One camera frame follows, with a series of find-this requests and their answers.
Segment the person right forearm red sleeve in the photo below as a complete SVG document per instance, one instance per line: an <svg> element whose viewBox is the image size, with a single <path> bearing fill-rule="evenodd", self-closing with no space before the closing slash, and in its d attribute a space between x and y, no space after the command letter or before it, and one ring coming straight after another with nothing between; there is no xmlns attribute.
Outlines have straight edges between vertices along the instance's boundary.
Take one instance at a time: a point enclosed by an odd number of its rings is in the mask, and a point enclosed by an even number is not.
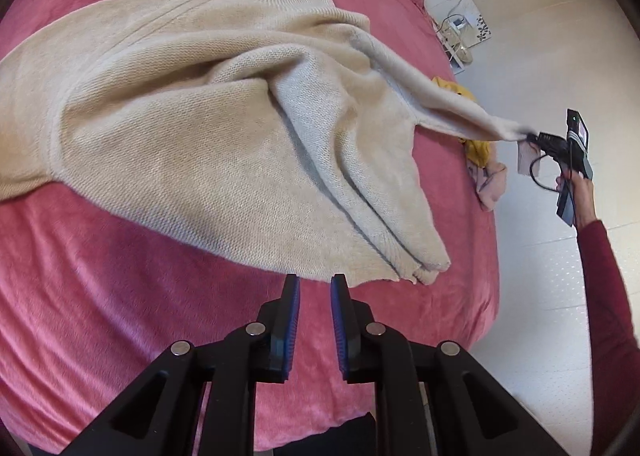
<svg viewBox="0 0 640 456"><path fill-rule="evenodd" d="M602 455L639 405L639 344L623 277L602 222L581 228L577 241L591 346L591 453Z"/></svg>

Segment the person right hand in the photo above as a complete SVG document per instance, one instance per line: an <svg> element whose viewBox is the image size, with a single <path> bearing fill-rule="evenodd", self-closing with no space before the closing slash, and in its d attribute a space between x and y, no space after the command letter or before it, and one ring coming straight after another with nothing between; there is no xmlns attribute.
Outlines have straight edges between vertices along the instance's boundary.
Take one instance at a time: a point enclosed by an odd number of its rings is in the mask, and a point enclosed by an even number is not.
<svg viewBox="0 0 640 456"><path fill-rule="evenodd" d="M573 190L574 226L578 231L595 222L597 218L594 204L594 187L590 179L582 173L564 169L556 179L556 185L568 184Z"/></svg>

